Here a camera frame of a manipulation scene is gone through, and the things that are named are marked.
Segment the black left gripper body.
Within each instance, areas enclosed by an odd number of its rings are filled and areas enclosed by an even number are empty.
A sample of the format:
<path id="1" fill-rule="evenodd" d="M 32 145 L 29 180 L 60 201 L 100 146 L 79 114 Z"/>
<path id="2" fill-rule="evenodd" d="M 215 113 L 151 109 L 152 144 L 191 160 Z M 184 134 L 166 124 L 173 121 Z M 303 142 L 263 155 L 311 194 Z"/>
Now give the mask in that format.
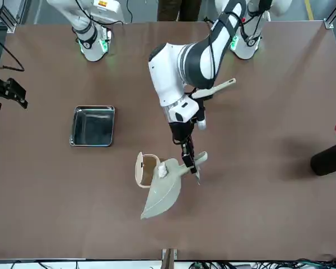
<path id="1" fill-rule="evenodd" d="M 182 145 L 187 143 L 188 139 L 191 138 L 194 123 L 188 122 L 172 122 L 169 123 L 169 127 L 172 132 L 172 141 L 175 145 Z"/>

